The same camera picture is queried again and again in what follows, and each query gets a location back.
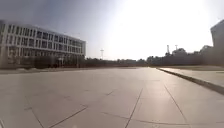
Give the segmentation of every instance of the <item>curb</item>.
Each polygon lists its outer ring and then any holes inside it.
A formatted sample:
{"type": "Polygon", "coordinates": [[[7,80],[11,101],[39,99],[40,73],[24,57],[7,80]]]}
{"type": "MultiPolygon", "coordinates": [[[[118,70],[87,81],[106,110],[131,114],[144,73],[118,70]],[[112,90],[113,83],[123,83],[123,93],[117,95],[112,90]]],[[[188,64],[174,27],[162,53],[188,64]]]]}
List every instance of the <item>curb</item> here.
{"type": "Polygon", "coordinates": [[[185,76],[185,75],[182,75],[182,74],[179,74],[179,73],[167,71],[167,70],[164,70],[164,69],[160,69],[160,68],[157,68],[157,69],[160,70],[160,71],[178,76],[178,77],[183,78],[185,80],[191,81],[191,82],[196,83],[196,84],[198,84],[202,87],[205,87],[207,89],[210,89],[212,91],[215,91],[219,94],[224,95],[224,87],[222,87],[220,85],[216,85],[216,84],[213,84],[213,83],[210,83],[210,82],[207,82],[207,81],[203,81],[203,80],[196,79],[196,78],[193,78],[193,77],[190,77],[190,76],[185,76]]]}

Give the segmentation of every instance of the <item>distant tower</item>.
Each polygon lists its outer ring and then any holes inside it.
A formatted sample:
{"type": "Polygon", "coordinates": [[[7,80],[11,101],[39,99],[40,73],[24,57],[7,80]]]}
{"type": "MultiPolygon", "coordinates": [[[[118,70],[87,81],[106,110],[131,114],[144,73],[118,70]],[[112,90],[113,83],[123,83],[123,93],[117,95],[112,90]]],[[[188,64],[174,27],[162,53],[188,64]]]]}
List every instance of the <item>distant tower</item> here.
{"type": "Polygon", "coordinates": [[[178,46],[178,45],[175,45],[175,47],[176,47],[176,50],[177,50],[177,46],[178,46]]]}
{"type": "Polygon", "coordinates": [[[167,53],[170,54],[170,46],[167,45],[167,53]]]}
{"type": "Polygon", "coordinates": [[[101,51],[101,59],[103,59],[103,52],[104,52],[104,50],[101,49],[100,51],[101,51]]]}

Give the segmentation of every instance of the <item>paved plaza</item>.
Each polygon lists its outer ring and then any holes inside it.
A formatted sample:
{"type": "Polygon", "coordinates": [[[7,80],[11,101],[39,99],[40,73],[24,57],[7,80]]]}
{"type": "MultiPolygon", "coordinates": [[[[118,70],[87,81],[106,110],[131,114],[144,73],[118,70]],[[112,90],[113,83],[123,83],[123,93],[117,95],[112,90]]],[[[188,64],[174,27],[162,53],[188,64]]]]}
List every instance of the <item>paved plaza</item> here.
{"type": "Polygon", "coordinates": [[[224,71],[195,71],[195,70],[183,70],[173,68],[161,68],[161,69],[185,76],[190,76],[199,80],[203,80],[224,87],[224,79],[223,79],[224,71]]]}
{"type": "Polygon", "coordinates": [[[5,128],[223,128],[224,96],[154,68],[0,75],[5,128]]]}

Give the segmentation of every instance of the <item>sky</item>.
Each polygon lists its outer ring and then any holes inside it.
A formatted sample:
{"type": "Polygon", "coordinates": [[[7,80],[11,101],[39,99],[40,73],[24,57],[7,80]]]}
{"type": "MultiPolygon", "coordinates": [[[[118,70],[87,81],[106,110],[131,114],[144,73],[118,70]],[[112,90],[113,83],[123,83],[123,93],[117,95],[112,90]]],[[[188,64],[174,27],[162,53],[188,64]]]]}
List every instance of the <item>sky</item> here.
{"type": "Polygon", "coordinates": [[[146,59],[213,45],[223,0],[0,0],[0,19],[86,41],[86,57],[146,59]]]}

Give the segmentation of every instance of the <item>building facade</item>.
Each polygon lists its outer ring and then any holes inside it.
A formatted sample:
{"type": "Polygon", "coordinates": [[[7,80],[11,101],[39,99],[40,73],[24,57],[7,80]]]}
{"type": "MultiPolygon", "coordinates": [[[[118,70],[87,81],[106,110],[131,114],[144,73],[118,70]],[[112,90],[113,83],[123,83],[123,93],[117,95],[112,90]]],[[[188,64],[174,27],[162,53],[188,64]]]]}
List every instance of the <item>building facade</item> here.
{"type": "Polygon", "coordinates": [[[86,42],[80,39],[31,25],[0,20],[0,68],[32,66],[35,62],[44,61],[43,58],[48,60],[48,63],[43,62],[48,66],[78,66],[85,53],[86,42]]]}
{"type": "Polygon", "coordinates": [[[211,28],[214,54],[217,64],[224,64],[224,20],[211,28]]]}

